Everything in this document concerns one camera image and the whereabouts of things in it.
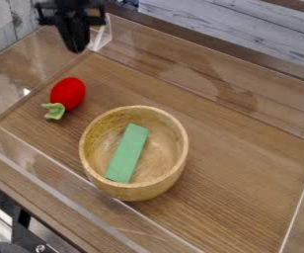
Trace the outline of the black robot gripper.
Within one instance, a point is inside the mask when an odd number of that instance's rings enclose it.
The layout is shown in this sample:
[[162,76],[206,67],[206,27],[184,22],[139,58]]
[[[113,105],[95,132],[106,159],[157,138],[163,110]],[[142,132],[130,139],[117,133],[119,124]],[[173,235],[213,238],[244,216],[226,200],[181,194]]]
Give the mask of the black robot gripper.
[[[105,0],[46,0],[35,3],[38,21],[41,25],[55,24],[55,18],[82,18],[90,25],[106,24]],[[83,51],[90,42],[90,30],[83,23],[74,24],[75,44],[65,23],[58,23],[57,29],[66,48],[77,53]]]

